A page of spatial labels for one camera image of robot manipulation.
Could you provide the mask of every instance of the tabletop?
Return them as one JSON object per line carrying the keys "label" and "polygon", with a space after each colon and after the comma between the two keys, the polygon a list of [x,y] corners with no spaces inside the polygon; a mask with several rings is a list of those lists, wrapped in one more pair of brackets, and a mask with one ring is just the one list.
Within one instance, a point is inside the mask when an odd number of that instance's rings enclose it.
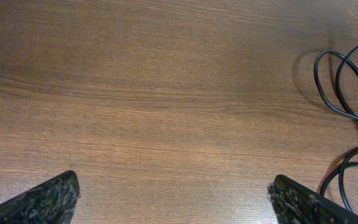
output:
{"label": "tabletop", "polygon": [[73,170],[72,223],[276,223],[276,175],[316,191],[358,146],[313,79],[357,44],[358,1],[0,0],[0,203]]}

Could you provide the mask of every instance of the black cable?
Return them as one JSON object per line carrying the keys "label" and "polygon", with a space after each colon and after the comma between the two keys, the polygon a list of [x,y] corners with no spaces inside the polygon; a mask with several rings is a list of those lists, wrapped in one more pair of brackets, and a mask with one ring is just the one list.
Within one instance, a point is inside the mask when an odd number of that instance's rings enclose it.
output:
{"label": "black cable", "polygon": [[[343,56],[342,54],[333,51],[333,50],[327,50],[325,52],[320,53],[317,58],[316,61],[314,62],[314,68],[313,68],[313,73],[314,73],[314,80],[316,82],[316,86],[318,89],[318,92],[321,96],[321,98],[323,99],[324,103],[331,108],[332,110],[334,110],[335,112],[338,112],[344,116],[350,117],[354,120],[356,120],[358,122],[358,116],[356,114],[353,113],[353,111],[351,110],[350,106],[346,103],[346,100],[343,97],[342,91],[341,91],[341,86],[339,84],[340,81],[340,76],[341,76],[341,72],[343,69],[343,66],[345,65],[345,63],[350,66],[350,68],[353,70],[353,72],[356,74],[356,76],[358,77],[358,68],[357,66],[350,60],[350,57],[356,53],[358,51],[358,46],[355,47],[354,49],[352,49],[346,56]],[[338,69],[336,70],[336,74],[335,74],[335,91],[336,91],[336,96],[339,100],[339,102],[341,103],[342,107],[344,108],[343,110],[340,110],[339,108],[335,107],[333,104],[331,104],[331,102],[328,101],[323,88],[321,87],[319,78],[318,78],[318,65],[319,65],[319,61],[321,60],[321,58],[326,55],[326,54],[331,54],[334,55],[340,59],[342,59],[341,64],[339,65]],[[339,174],[339,193],[341,193],[341,197],[342,197],[342,201],[345,205],[345,207],[352,211],[352,208],[349,204],[349,201],[347,200],[346,197],[346,193],[345,193],[345,189],[344,189],[344,171],[345,169],[349,168],[349,167],[358,167],[358,162],[349,162],[350,159],[352,159],[352,157],[354,157],[355,155],[358,154],[358,149],[355,150],[354,152],[350,153],[349,155],[347,155],[345,157],[345,159],[343,160],[342,164],[340,166],[338,166],[334,171],[331,172],[331,174],[324,180],[322,186],[321,186],[321,190],[320,190],[320,195],[324,196],[325,191],[330,183],[330,181],[332,181],[332,179]]]}

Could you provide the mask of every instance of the wood grain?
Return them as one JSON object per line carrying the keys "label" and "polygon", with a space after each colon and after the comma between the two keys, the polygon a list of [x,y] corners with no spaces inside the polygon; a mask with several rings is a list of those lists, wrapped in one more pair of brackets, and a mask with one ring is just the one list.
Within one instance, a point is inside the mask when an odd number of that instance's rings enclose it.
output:
{"label": "wood grain", "polygon": [[0,203],[72,169],[73,223],[276,223],[277,174],[317,190],[358,146],[312,77],[357,44],[358,1],[0,1]]}

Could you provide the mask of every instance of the wire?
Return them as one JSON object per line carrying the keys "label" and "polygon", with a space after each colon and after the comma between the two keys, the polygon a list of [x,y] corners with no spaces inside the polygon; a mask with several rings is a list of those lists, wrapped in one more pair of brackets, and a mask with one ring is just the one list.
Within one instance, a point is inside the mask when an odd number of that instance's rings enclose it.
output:
{"label": "wire", "polygon": [[[350,106],[346,103],[346,100],[343,97],[343,94],[341,91],[341,86],[340,86],[341,72],[342,72],[343,67],[345,66],[345,63],[348,66],[350,66],[350,68],[353,70],[353,72],[358,77],[358,68],[350,60],[350,57],[357,51],[358,51],[358,46],[356,46],[354,49],[352,49],[346,56],[344,56],[336,51],[333,51],[333,50],[324,51],[317,56],[316,61],[314,62],[313,73],[314,73],[314,81],[316,82],[318,92],[319,92],[321,98],[323,99],[324,103],[329,108],[331,108],[333,111],[335,111],[341,115],[350,117],[358,122],[358,116],[356,114],[354,114],[354,112],[351,110]],[[334,56],[342,59],[342,62],[339,65],[338,69],[336,70],[336,74],[335,74],[335,93],[336,93],[336,96],[337,96],[340,104],[344,108],[344,111],[340,110],[339,108],[335,107],[331,102],[329,102],[329,100],[327,99],[327,97],[323,91],[323,88],[321,87],[321,84],[320,84],[320,80],[318,77],[318,65],[319,65],[321,58],[326,54],[334,55]],[[350,167],[358,167],[358,162],[349,162],[350,159],[352,159],[352,157],[354,157],[357,154],[358,154],[358,149],[356,149],[355,151],[348,154],[345,157],[345,159],[342,161],[342,164],[339,165],[335,170],[333,170],[328,175],[328,177],[324,180],[324,182],[321,186],[321,190],[320,190],[320,195],[324,197],[325,191],[326,191],[329,183],[332,181],[332,179],[336,175],[339,174],[339,193],[341,194],[341,198],[342,198],[342,201],[343,201],[345,207],[350,211],[352,211],[352,208],[351,208],[349,201],[346,197],[345,188],[344,188],[344,181],[343,181],[344,180],[344,171],[345,171],[345,169],[350,168]]]}

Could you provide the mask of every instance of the black cord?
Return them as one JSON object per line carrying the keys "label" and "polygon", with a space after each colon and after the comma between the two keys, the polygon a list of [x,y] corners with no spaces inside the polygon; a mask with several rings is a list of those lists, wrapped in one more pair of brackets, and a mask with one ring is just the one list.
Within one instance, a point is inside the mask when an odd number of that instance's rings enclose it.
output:
{"label": "black cord", "polygon": [[[314,62],[314,80],[316,82],[316,86],[318,89],[318,92],[321,96],[321,98],[323,99],[324,103],[331,108],[332,110],[334,110],[335,112],[338,112],[344,116],[350,117],[354,120],[356,120],[358,122],[358,116],[356,114],[353,113],[353,111],[351,110],[350,106],[346,103],[346,100],[343,97],[342,91],[341,91],[341,86],[339,84],[340,81],[340,77],[341,77],[341,71],[343,69],[343,66],[345,66],[345,63],[350,66],[350,68],[353,70],[353,72],[356,74],[356,76],[358,77],[358,68],[357,66],[350,60],[350,57],[356,53],[358,51],[358,46],[355,47],[353,50],[351,50],[346,56],[343,56],[342,54],[333,51],[333,50],[327,50],[325,52],[322,52],[321,54],[319,54],[316,58],[316,61]],[[339,108],[335,107],[333,104],[331,104],[331,102],[328,101],[326,95],[324,94],[323,88],[321,87],[319,78],[318,78],[318,64],[319,61],[321,60],[321,58],[326,55],[326,54],[331,54],[334,55],[340,59],[342,59],[341,64],[339,65],[338,69],[336,70],[336,74],[335,74],[335,91],[336,91],[336,96],[339,100],[339,102],[341,103],[342,107],[344,108],[345,111],[340,110]],[[341,197],[342,197],[342,201],[345,205],[345,207],[352,211],[352,208],[349,204],[349,201],[347,200],[346,197],[346,193],[345,193],[345,188],[344,188],[344,183],[343,183],[343,179],[344,179],[344,171],[347,168],[350,167],[358,167],[358,162],[349,162],[350,159],[352,159],[352,157],[354,157],[355,155],[358,154],[358,149],[355,150],[354,152],[348,154],[345,159],[343,160],[342,164],[339,165],[334,171],[331,172],[331,174],[324,180],[321,189],[320,189],[320,195],[324,196],[325,191],[329,185],[329,183],[332,181],[332,179],[339,174],[339,193],[341,193]]]}

